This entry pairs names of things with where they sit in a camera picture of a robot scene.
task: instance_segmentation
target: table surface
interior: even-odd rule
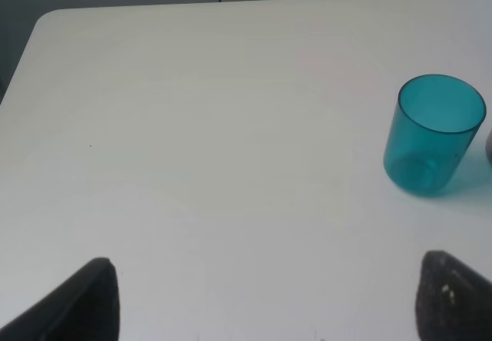
[[[399,87],[492,103],[492,0],[56,11],[0,107],[0,324],[93,257],[121,340],[418,340],[421,258],[492,278],[479,130],[435,198],[382,166]]]

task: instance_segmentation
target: cup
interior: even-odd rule
[[[425,74],[400,89],[384,152],[384,169],[399,187],[431,194],[453,176],[485,119],[484,99],[466,82]]]

